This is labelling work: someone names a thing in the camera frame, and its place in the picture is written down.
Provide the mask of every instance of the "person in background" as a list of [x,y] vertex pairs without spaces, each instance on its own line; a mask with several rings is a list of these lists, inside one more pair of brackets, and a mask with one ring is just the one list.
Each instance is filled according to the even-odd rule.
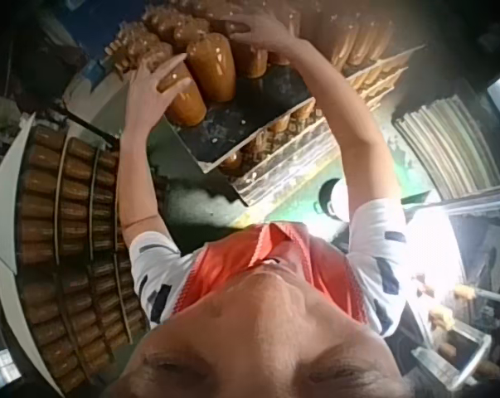
[[119,207],[135,292],[152,330],[107,396],[407,397],[383,338],[405,306],[405,216],[386,142],[355,91],[269,14],[229,18],[232,40],[287,56],[342,152],[351,213],[345,255],[303,225],[252,226],[182,256],[158,214],[146,142],[188,81],[156,90],[185,55],[131,80]]

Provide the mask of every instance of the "hand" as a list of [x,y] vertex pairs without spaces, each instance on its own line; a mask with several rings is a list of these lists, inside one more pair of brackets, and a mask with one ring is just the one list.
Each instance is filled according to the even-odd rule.
[[289,50],[298,40],[280,21],[267,12],[236,14],[225,19],[242,23],[250,29],[245,33],[233,33],[230,39],[251,44],[257,48],[288,55]]
[[158,91],[159,81],[183,62],[186,56],[187,54],[174,56],[154,72],[150,72],[147,66],[148,60],[144,60],[133,73],[126,102],[123,138],[132,134],[133,140],[144,140],[146,143],[148,135],[176,95],[191,84],[191,79],[186,78],[179,80],[162,93]]

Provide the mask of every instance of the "short sleeve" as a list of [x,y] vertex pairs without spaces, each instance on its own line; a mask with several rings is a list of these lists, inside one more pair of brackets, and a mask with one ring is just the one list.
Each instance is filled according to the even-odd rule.
[[373,330],[388,337],[399,326],[408,283],[406,221],[401,204],[377,199],[360,206],[350,225],[347,260],[364,294]]
[[138,235],[129,248],[135,293],[151,328],[170,317],[199,250],[183,256],[159,232]]

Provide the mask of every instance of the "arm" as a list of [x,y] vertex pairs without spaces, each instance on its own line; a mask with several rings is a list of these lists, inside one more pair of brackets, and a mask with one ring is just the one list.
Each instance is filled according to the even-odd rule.
[[167,226],[158,213],[158,203],[148,167],[147,138],[174,97],[190,83],[180,80],[159,93],[159,81],[172,71],[185,55],[175,56],[150,73],[143,63],[130,82],[124,132],[120,142],[118,199],[120,222],[126,245],[146,231],[156,231],[170,239]]
[[349,211],[379,198],[400,200],[390,150],[369,109],[343,76],[308,41],[297,39],[268,14],[229,18],[250,28],[231,36],[287,56],[325,114],[342,150]]

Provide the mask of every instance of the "woman's left hand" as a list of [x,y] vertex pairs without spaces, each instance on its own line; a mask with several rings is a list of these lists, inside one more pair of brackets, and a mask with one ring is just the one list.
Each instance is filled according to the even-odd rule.
[[146,143],[148,135],[176,95],[191,84],[191,79],[185,78],[162,93],[158,91],[159,81],[171,73],[186,57],[187,54],[174,56],[154,72],[150,72],[147,67],[148,60],[144,60],[133,73],[126,102],[123,138],[130,137],[133,141],[141,140]]

